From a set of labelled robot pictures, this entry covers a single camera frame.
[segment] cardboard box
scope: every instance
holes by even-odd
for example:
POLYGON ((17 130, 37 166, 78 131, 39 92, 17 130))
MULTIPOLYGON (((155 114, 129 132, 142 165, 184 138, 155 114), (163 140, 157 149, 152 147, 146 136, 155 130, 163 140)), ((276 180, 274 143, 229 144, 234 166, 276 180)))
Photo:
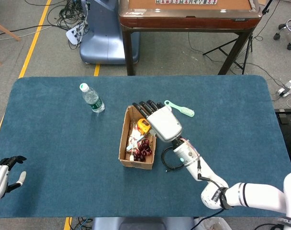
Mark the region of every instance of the cardboard box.
POLYGON ((156 148, 156 137, 150 139, 150 146, 152 150, 152 154, 150 156, 145 157, 145 162, 140 161, 130 161, 130 152, 126 151, 128 135, 130 131, 130 123, 135 121, 137 122, 139 119, 144 118, 138 110, 134 106, 129 106, 126 109, 125 116, 124 116, 124 123, 122 127, 122 135, 119 147, 119 161, 125 167, 134 167, 140 169, 152 169, 154 163, 154 156, 155 156, 155 148, 156 148))

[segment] table leg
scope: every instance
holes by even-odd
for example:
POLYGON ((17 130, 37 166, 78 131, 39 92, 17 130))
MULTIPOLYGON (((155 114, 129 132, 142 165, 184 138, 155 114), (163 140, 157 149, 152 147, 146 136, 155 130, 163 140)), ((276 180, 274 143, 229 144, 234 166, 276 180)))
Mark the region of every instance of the table leg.
POLYGON ((131 32, 122 31, 122 37, 123 37, 123 46, 124 46, 127 75, 133 76, 135 75, 135 71, 134 71, 134 62, 133 62, 133 48, 132 48, 131 32))
POLYGON ((238 56, 240 50, 242 49, 242 47, 245 45, 246 41, 251 36, 253 30, 249 30, 249 31, 240 33, 240 35, 239 35, 237 41, 235 42, 231 52, 229 53, 229 55, 227 56, 225 62, 223 63, 223 65, 221 67, 221 69, 220 69, 220 71, 218 73, 219 75, 227 74, 227 72, 230 69, 231 65, 236 60, 236 57, 238 56))

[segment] bottle cap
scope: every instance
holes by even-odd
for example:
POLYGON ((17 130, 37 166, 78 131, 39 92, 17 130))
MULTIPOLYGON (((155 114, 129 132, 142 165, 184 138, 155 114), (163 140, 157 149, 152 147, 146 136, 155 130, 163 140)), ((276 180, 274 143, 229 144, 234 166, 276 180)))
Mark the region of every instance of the bottle cap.
POLYGON ((83 92, 87 92, 89 90, 89 86, 86 83, 81 83, 79 89, 82 90, 83 92))

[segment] wooden table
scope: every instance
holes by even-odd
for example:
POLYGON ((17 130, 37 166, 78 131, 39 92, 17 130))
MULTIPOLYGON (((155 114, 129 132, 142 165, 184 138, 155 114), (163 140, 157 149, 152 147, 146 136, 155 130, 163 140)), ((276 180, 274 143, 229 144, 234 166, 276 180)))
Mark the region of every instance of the wooden table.
POLYGON ((236 33, 238 39, 218 73, 226 74, 261 17, 257 0, 218 0, 215 5, 120 0, 119 20, 127 75, 135 75, 131 33, 137 31, 236 33))

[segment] caster wheel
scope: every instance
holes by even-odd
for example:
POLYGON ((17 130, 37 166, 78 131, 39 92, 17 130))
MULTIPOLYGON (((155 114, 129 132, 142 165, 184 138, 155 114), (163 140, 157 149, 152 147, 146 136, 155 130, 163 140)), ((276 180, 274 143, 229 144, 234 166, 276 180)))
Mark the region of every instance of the caster wheel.
POLYGON ((287 45, 287 49, 288 49, 288 50, 291 50, 291 43, 289 43, 289 44, 287 45))
POLYGON ((276 33, 276 34, 273 36, 273 39, 274 39, 274 40, 279 40, 279 39, 280 39, 280 34, 279 34, 279 33, 276 33))
POLYGON ((286 24, 280 24, 279 25, 279 30, 281 30, 282 28, 284 28, 286 26, 286 24))

